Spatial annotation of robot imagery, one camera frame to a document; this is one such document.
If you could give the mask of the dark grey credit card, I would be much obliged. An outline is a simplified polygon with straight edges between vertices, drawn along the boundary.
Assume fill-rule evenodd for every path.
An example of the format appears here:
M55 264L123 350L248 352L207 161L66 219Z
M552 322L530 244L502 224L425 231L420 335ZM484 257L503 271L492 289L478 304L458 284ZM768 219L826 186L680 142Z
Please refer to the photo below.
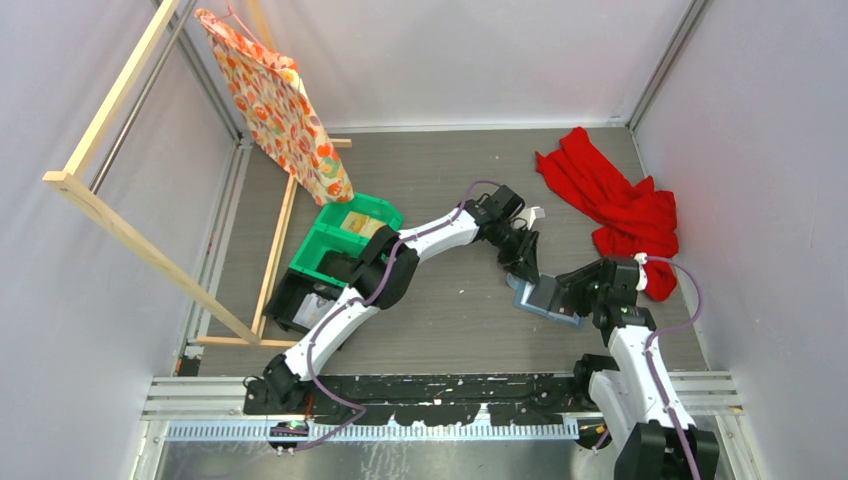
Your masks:
M554 276L541 275L533 286L526 303L532 307L550 313L564 313L567 289Z

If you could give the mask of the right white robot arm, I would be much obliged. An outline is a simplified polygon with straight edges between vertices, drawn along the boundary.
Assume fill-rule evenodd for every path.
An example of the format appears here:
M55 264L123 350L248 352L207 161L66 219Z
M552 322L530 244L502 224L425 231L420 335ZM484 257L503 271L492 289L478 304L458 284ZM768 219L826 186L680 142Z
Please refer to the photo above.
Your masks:
M647 267L657 263L674 262L645 253L607 256L556 276L555 306L590 317L608 350L576 362L571 397L584 410L599 409L605 431L597 444L615 448L614 478L712 479L718 440L687 412L660 350L662 336L692 327L699 316L660 328L637 304L649 285Z

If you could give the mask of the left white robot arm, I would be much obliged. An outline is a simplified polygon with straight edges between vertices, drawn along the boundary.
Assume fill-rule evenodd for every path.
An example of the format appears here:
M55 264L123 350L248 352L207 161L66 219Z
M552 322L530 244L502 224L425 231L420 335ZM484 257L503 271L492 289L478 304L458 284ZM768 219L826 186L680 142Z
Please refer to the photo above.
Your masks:
M369 236L342 228L338 216L321 215L264 308L282 329L303 335L264 368L268 402L284 414L298 412L332 354L367 319L403 298L422 262L449 249L486 241L507 273L537 282L539 234L529 221L517 223L524 209L521 196L497 185L423 225L382 224Z

